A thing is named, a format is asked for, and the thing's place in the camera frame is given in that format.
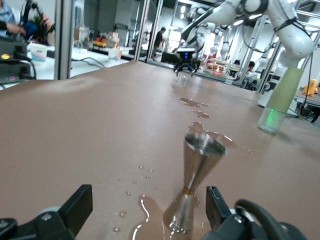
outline glass cup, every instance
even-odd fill
[[[186,86],[187,79],[188,79],[188,77],[185,75],[180,76],[179,82],[178,82],[178,87],[184,88]]]

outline fluorescent light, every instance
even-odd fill
[[[252,15],[249,17],[249,19],[256,19],[257,17],[262,16],[262,14],[258,14],[258,15]]]
[[[239,20],[239,21],[236,21],[233,25],[238,26],[238,25],[242,24],[243,22],[244,22],[243,20]]]

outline double-sided jigger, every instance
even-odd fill
[[[163,214],[168,229],[181,234],[192,231],[195,190],[226,153],[226,147],[208,134],[190,132],[184,136],[184,186]]]

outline yellow toy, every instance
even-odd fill
[[[308,96],[313,96],[316,92],[318,92],[318,81],[315,79],[311,79],[310,83],[309,83],[309,89],[308,89],[308,85],[303,86],[303,91],[302,94],[307,94]]]

